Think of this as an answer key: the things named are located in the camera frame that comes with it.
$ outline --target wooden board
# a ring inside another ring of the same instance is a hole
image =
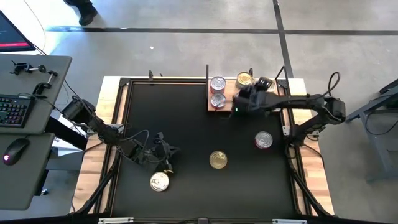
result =
[[[207,102],[207,110],[208,111],[214,111],[215,108],[211,105],[211,97],[213,96],[212,92],[210,91],[210,80],[209,79],[209,85],[208,85],[208,102]],[[239,89],[236,88],[235,82],[236,78],[225,78],[226,85],[224,89],[224,96],[226,98],[226,103],[225,106],[222,108],[217,108],[217,111],[231,111],[232,108],[232,96],[236,95],[239,93]]]
[[[116,102],[116,96],[118,94],[119,80],[122,77],[104,77],[101,91],[99,94],[99,99],[96,107],[97,115],[104,120],[105,123],[110,124],[113,115],[113,109]],[[185,78],[185,77],[156,77],[156,78]],[[292,95],[305,95],[305,85],[304,80],[299,78],[289,79],[290,92]],[[238,92],[238,89],[232,90],[230,97],[234,95],[233,91]],[[121,106],[118,114],[118,123],[121,123],[121,118],[123,115],[124,102],[126,99],[127,88],[125,87],[122,93]],[[301,124],[306,122],[306,120],[312,117],[310,110],[293,110],[294,120],[296,123]],[[92,136],[87,147],[91,147],[98,144],[99,140],[96,136]],[[306,144],[313,147],[319,151],[319,146],[317,142],[305,141]],[[101,168],[105,155],[105,145],[100,145],[93,150],[88,151],[83,159],[81,165],[80,175],[76,185],[75,196],[73,198],[73,204],[78,210],[83,206],[83,204],[89,199],[91,194],[94,192],[95,188],[98,186],[100,181]],[[301,148],[303,166],[305,170],[305,176],[307,178],[308,188],[312,191],[317,200],[323,205],[326,211],[333,213],[333,206],[331,204],[328,184],[326,181],[325,171],[322,166],[322,160],[313,153],[312,151]],[[114,150],[111,153],[111,160],[109,166],[113,163]],[[297,186],[298,200],[301,211],[304,211],[303,196],[301,190]],[[103,194],[103,199],[101,201],[101,209],[103,211],[108,199],[109,184],[106,186]]]

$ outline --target keyboard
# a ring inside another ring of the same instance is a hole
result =
[[[34,101],[33,96],[0,94],[0,127],[23,128]]]

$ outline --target concrete floor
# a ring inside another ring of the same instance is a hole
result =
[[[78,26],[73,8],[53,0],[27,0],[44,27]],[[89,27],[276,29],[272,0],[94,0],[99,16]],[[398,30],[394,0],[280,0],[284,29]],[[19,17],[11,12],[25,13]],[[44,36],[22,1],[0,0],[0,9],[39,47]],[[96,103],[105,75],[234,76],[254,68],[255,76],[275,76],[284,59],[278,34],[160,34],[46,32],[45,51],[69,55],[67,76],[81,97]],[[398,35],[286,35],[295,78],[304,78],[309,93],[323,93],[329,76],[339,71],[333,94],[345,101],[347,113],[374,98],[397,78]],[[66,100],[61,92],[59,107]],[[377,171],[362,124],[328,126],[320,147],[335,213],[343,218],[398,222],[398,182],[368,184]],[[64,194],[35,199],[26,212],[1,211],[0,219],[65,214],[69,211],[75,174],[57,182]],[[53,203],[62,206],[54,207]]]

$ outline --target computer screen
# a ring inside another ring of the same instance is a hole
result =
[[[0,11],[0,52],[35,50],[35,47]]]

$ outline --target computer mouse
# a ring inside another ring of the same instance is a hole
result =
[[[26,138],[20,138],[13,141],[4,152],[2,157],[3,163],[7,166],[17,163],[29,144],[30,141]]]

